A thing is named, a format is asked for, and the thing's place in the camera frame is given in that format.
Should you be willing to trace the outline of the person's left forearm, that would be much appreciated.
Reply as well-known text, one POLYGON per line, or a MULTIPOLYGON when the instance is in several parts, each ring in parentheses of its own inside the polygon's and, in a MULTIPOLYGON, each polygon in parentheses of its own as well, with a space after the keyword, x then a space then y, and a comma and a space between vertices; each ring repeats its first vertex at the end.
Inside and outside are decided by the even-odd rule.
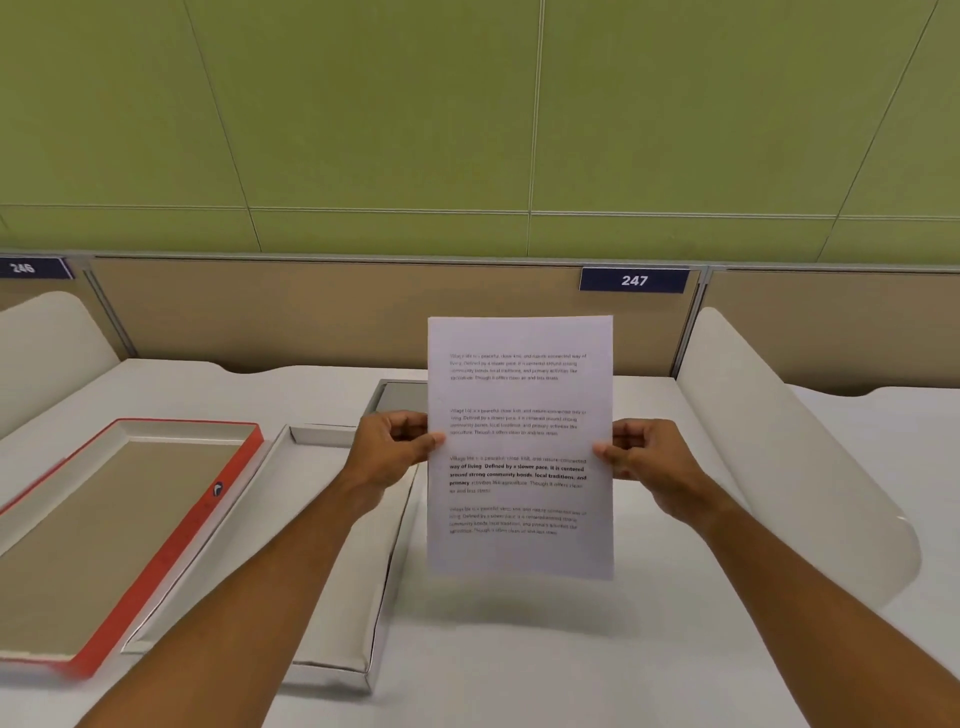
POLYGON ((385 490, 356 473, 337 475, 76 728, 261 728, 353 526, 385 490))

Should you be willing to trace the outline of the person's right hand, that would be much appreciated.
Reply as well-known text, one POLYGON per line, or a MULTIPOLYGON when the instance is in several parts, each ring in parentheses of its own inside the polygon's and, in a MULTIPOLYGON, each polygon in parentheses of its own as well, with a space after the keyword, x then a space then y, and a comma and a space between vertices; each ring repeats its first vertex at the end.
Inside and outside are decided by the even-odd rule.
POLYGON ((698 529, 722 498, 722 491, 693 456, 673 420, 624 418, 611 427, 611 441, 637 447, 639 480, 667 515, 698 529))

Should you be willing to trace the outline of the white curved desk divider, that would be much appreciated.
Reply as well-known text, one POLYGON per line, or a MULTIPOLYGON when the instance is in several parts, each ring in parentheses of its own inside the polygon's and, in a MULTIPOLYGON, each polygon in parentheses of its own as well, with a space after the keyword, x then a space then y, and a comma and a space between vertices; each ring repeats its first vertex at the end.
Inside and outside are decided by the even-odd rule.
POLYGON ((71 294, 45 293, 0 311, 0 440, 120 362, 71 294))
POLYGON ((870 608, 919 575, 904 511, 715 308, 699 312, 678 387, 753 516, 870 608))

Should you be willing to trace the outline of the person's right forearm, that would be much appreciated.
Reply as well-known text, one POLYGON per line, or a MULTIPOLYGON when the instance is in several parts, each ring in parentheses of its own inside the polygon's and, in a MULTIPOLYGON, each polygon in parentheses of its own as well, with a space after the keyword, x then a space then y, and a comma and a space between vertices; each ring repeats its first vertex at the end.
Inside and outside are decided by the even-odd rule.
POLYGON ((960 679, 720 495, 689 524, 810 728, 960 728, 960 679))

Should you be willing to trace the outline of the white cardboard box tray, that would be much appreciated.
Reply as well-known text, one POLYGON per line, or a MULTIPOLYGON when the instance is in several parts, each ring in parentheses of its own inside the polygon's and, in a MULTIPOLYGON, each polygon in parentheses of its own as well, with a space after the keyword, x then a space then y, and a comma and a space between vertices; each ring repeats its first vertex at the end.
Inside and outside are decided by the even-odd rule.
MULTIPOLYGON (((140 660, 298 516, 341 471, 354 431, 313 423, 283 427, 255 456, 256 468, 240 493, 215 509, 217 523, 200 528, 177 559, 174 575, 164 579, 119 655, 140 660)), ((285 689, 373 691, 426 476, 425 464, 411 467, 351 528, 284 677, 285 689)))

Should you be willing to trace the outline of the grey flat tray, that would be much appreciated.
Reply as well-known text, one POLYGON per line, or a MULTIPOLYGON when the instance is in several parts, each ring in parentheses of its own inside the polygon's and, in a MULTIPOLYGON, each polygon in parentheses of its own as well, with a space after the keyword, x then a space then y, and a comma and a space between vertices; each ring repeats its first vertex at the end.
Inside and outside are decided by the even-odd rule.
POLYGON ((425 380, 381 379, 364 410, 364 416, 391 411, 426 413, 428 386, 425 380))

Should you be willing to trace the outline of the red cardboard box lid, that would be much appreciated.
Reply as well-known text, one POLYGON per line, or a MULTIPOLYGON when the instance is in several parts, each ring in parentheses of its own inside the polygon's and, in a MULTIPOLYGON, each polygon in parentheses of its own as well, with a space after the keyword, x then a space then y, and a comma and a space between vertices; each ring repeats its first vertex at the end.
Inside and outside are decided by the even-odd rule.
POLYGON ((95 674, 210 539, 264 447, 254 422, 116 418, 3 501, 0 674, 95 674))

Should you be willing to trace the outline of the person's left hand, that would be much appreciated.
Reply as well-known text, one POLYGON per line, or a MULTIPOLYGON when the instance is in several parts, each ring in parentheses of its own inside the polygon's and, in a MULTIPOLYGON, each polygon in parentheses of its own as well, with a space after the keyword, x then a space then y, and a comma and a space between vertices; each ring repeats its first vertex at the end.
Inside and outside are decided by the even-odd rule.
POLYGON ((390 457, 393 436, 431 431, 425 413, 390 411, 361 418, 345 463, 334 480, 336 491, 356 518, 373 511, 386 490, 419 464, 399 464, 390 457))

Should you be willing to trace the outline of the white printed paper sheet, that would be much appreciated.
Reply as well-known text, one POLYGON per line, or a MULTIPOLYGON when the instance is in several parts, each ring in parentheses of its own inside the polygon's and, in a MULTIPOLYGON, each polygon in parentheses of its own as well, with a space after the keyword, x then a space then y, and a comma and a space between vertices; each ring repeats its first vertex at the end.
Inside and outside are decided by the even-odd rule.
POLYGON ((612 316, 428 319, 427 565, 611 580, 612 316))

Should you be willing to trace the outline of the beige desk partition panel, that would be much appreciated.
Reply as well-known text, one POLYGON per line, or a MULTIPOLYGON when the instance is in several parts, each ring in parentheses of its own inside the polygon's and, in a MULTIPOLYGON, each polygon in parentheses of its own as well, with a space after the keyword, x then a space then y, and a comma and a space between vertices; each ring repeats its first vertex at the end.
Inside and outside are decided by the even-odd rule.
POLYGON ((960 389, 960 273, 721 270, 703 305, 789 384, 960 389))
POLYGON ((671 373, 701 277, 627 268, 657 289, 598 292, 571 265, 137 257, 92 273, 138 358, 425 369, 430 317, 610 315, 614 371, 641 376, 671 373))
POLYGON ((10 309, 32 298, 50 292, 64 292, 77 297, 93 321, 97 324, 106 341, 112 346, 117 357, 123 361, 130 357, 126 345, 118 334, 108 311, 105 309, 93 286, 84 273, 72 279, 0 278, 0 311, 10 309))

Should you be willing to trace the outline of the blue number label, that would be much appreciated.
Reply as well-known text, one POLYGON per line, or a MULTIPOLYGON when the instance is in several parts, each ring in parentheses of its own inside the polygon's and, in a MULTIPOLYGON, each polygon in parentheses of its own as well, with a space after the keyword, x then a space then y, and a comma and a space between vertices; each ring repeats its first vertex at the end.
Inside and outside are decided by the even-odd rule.
POLYGON ((689 268, 584 266, 579 291, 679 295, 685 292, 689 278, 689 268))
POLYGON ((0 281, 73 281, 65 258, 0 255, 0 281))

